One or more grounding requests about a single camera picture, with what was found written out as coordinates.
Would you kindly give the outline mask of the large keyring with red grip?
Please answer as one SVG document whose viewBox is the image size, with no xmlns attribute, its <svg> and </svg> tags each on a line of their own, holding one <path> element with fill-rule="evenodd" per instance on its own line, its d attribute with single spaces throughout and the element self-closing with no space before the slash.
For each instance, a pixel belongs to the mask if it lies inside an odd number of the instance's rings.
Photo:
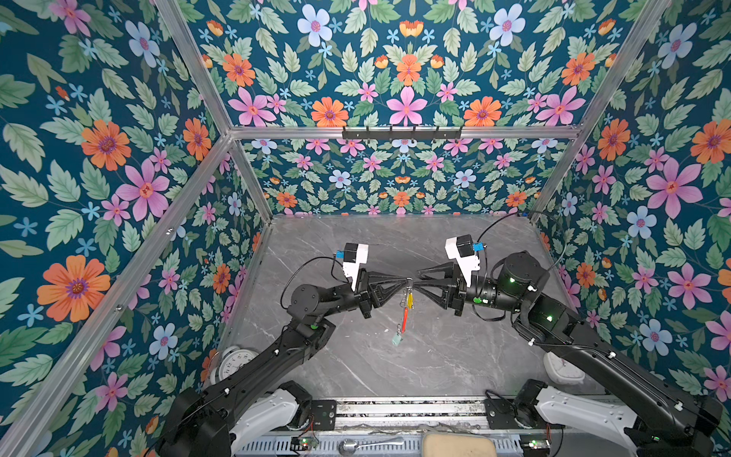
<svg viewBox="0 0 731 457">
<path fill-rule="evenodd" d="M 408 310 L 405 307 L 405 305 L 407 304 L 407 294 L 410 291 L 413 292 L 413 281 L 410 278 L 407 278 L 407 283 L 405 284 L 405 289 L 404 289 L 404 298 L 402 300 L 402 308 L 403 308 L 402 320 L 398 327 L 398 333 L 401 333 L 401 335 L 403 335 L 407 331 L 407 323 L 409 322 L 409 314 L 411 313 L 411 310 Z"/>
</svg>

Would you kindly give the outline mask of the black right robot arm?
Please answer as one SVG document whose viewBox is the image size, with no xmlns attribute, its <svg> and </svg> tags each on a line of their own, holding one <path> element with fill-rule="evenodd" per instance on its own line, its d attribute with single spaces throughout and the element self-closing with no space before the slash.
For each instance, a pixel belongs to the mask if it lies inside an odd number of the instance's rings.
<svg viewBox="0 0 731 457">
<path fill-rule="evenodd" d="M 424 268 L 415 288 L 445 310 L 466 305 L 501 310 L 527 343 L 567 361 L 619 399 L 584 400 L 528 380 L 513 401 L 522 421 L 568 426 L 618 444 L 637 456 L 711 456 L 723 405 L 659 379 L 601 339 L 576 312 L 546 295 L 549 271 L 526 251 L 508 255 L 497 277 L 481 275 L 477 259 Z"/>
</svg>

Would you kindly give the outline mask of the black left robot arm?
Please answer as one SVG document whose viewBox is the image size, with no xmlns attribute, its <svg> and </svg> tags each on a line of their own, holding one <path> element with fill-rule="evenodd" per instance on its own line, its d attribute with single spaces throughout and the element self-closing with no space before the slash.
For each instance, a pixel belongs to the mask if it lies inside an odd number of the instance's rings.
<svg viewBox="0 0 731 457">
<path fill-rule="evenodd" d="M 159 456 L 234 455 L 247 441 L 264 433 L 257 425 L 256 432 L 246 437 L 245 415 L 263 402 L 276 382 L 325 348 L 336 329 L 329 317 L 358 310 L 369 319 L 373 310 L 408 285 L 407 278 L 362 268 L 354 286 L 295 287 L 286 306 L 290 321 L 277 339 L 249 363 L 202 392 L 194 388 L 181 392 L 150 450 Z"/>
</svg>

